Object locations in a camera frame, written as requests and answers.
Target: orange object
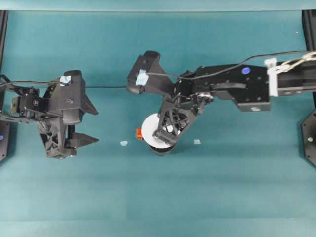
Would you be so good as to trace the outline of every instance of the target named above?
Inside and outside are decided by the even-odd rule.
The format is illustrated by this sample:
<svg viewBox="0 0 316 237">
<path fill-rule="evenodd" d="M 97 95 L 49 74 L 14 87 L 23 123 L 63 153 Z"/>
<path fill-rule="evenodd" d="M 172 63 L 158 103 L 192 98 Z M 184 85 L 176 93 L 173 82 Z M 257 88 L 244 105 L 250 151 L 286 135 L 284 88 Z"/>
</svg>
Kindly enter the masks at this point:
<svg viewBox="0 0 316 237">
<path fill-rule="evenodd" d="M 138 129 L 136 129 L 136 134 L 135 134 L 135 137 L 138 139 L 138 140 L 143 140 L 143 136 L 142 136 L 142 128 L 139 127 Z"/>
</svg>

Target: screw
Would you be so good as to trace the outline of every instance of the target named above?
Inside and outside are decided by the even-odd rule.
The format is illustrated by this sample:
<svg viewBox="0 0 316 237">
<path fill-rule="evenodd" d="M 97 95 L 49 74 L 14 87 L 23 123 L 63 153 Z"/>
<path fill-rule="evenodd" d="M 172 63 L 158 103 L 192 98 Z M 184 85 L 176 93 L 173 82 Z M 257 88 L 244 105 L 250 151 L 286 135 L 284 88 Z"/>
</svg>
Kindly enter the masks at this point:
<svg viewBox="0 0 316 237">
<path fill-rule="evenodd" d="M 39 101 L 38 100 L 33 100 L 33 105 L 34 106 L 38 106 L 39 105 Z"/>
</svg>

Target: blue screw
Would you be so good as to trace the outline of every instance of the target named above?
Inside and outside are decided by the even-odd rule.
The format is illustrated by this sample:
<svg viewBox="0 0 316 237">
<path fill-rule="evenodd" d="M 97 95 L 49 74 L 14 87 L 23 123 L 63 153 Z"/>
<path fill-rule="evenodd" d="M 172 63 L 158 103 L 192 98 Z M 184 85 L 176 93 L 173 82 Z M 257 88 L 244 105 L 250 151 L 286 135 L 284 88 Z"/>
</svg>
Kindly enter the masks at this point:
<svg viewBox="0 0 316 237">
<path fill-rule="evenodd" d="M 245 67 L 241 70 L 241 73 L 246 75 L 249 74 L 251 72 L 251 68 L 250 67 Z"/>
</svg>

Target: black cable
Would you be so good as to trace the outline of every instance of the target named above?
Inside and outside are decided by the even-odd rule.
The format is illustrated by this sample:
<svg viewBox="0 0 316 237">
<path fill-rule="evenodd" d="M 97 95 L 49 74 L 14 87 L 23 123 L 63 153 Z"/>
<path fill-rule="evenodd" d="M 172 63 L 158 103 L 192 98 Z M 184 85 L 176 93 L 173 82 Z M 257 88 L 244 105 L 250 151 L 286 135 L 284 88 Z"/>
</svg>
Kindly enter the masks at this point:
<svg viewBox="0 0 316 237">
<path fill-rule="evenodd" d="M 13 85 L 13 84 L 35 84 L 35 85 L 51 85 L 51 84 L 60 84 L 60 85 L 68 85 L 66 83 L 60 81 L 50 81 L 50 82 L 38 82 L 38 81 L 30 81 L 30 80 L 19 80 L 19 81 L 11 81 L 0 84 L 0 87 Z"/>
<path fill-rule="evenodd" d="M 5 74 L 1 74 L 0 78 L 3 78 L 5 82 L 11 82 L 10 79 Z"/>
<path fill-rule="evenodd" d="M 7 86 L 7 85 L 13 85 L 13 84 L 35 84 L 35 85 L 60 84 L 60 85 L 68 85 L 67 83 L 63 83 L 60 81 L 50 81 L 50 82 L 39 82 L 39 81 L 30 81 L 30 80 L 10 81 L 10 79 L 4 74 L 1 74 L 0 78 L 3 78 L 6 81 L 6 83 L 0 84 L 0 87 Z"/>
<path fill-rule="evenodd" d="M 184 80 L 196 80 L 199 78 L 207 78 L 207 77 L 212 77 L 212 76 L 216 76 L 225 72 L 228 72 L 232 69 L 238 68 L 240 66 L 242 66 L 243 64 L 245 64 L 247 61 L 254 59 L 254 58 L 262 58 L 262 57 L 268 57 L 268 56 L 278 56 L 278 55 L 287 55 L 287 54 L 301 54 L 301 53 L 309 53 L 309 51 L 288 51 L 288 52 L 281 52 L 281 53 L 269 53 L 269 54 L 261 54 L 261 55 L 255 55 L 255 56 L 251 56 L 245 60 L 243 60 L 241 63 L 236 64 L 234 66 L 231 66 L 229 68 L 225 68 L 223 70 L 217 71 L 215 73 L 211 73 L 211 74 L 206 74 L 206 75 L 201 75 L 201 76 L 197 76 L 197 77 L 192 77 L 192 78 L 188 78 L 188 77 L 183 77 L 180 75 L 175 75 L 175 74 L 165 74 L 165 73 L 146 73 L 147 75 L 155 75 L 155 76 L 163 76 L 163 77 L 175 77 L 175 78 L 179 78 L 179 79 L 184 79 Z"/>
</svg>

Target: teal background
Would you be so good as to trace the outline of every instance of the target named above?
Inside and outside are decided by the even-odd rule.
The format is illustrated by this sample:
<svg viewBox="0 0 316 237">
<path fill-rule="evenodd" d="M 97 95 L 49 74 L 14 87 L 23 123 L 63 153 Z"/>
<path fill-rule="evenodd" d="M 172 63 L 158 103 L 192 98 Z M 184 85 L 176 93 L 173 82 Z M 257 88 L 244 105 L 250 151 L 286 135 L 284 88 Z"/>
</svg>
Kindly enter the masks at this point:
<svg viewBox="0 0 316 237">
<path fill-rule="evenodd" d="M 312 0 L 1 0 L 0 9 L 32 11 L 210 12 L 316 8 Z"/>
<path fill-rule="evenodd" d="M 171 73 L 304 50 L 301 12 L 10 12 L 2 72 L 47 81 L 77 68 L 89 86 L 125 85 L 147 49 Z M 0 164 L 0 236 L 315 236 L 316 169 L 299 128 L 310 94 L 273 98 L 266 113 L 216 100 L 164 157 L 134 137 L 159 96 L 87 94 L 100 114 L 77 131 L 100 142 L 76 157 L 46 158 L 35 124 L 14 125 Z"/>
</svg>

